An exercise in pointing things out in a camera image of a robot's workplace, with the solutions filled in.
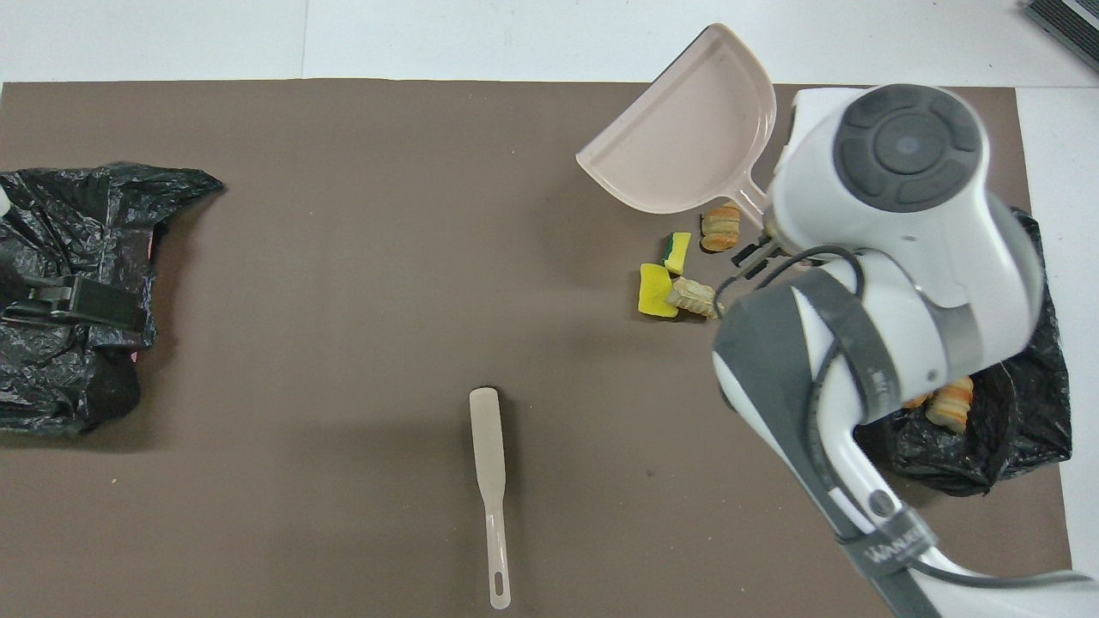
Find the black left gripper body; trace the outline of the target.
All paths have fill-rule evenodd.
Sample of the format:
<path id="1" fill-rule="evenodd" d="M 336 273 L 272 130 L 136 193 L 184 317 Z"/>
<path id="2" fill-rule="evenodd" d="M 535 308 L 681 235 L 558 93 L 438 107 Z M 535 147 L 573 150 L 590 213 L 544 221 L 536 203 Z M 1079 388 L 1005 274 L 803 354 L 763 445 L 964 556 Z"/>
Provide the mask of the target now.
<path id="1" fill-rule="evenodd" d="M 1 305 L 3 321 L 21 324 L 47 324 L 52 320 L 49 301 L 35 296 L 49 287 L 52 279 L 3 279 L 1 282 Z"/>

